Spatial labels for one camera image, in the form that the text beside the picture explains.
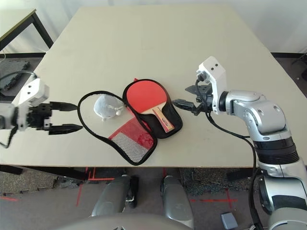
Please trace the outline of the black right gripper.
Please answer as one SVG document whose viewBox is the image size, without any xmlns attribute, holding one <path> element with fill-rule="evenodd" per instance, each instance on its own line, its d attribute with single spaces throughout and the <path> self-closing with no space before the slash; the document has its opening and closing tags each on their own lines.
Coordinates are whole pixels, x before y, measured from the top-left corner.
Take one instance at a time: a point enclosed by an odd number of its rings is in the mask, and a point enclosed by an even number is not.
<svg viewBox="0 0 307 230">
<path fill-rule="evenodd" d="M 175 99 L 172 101 L 172 104 L 182 110 L 189 111 L 195 116 L 199 113 L 210 113 L 213 104 L 213 90 L 211 86 L 198 86 L 191 85 L 185 89 L 185 91 L 196 94 L 196 101 L 200 104 L 196 107 L 193 102 L 188 102 L 183 99 Z"/>
</svg>

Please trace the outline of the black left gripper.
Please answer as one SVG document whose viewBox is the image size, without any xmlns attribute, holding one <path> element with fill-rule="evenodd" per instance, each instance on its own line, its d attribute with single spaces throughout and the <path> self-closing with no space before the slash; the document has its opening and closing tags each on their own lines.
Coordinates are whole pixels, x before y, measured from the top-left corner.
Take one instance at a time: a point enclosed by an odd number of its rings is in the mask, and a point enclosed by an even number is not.
<svg viewBox="0 0 307 230">
<path fill-rule="evenodd" d="M 76 124 L 63 124 L 60 126 L 50 126 L 50 117 L 52 110 L 58 111 L 74 111 L 77 106 L 72 103 L 64 102 L 50 102 L 41 103 L 38 106 L 29 107 L 27 114 L 28 127 L 35 128 L 36 130 L 48 131 L 49 135 L 64 135 L 79 131 L 83 126 Z"/>
</svg>

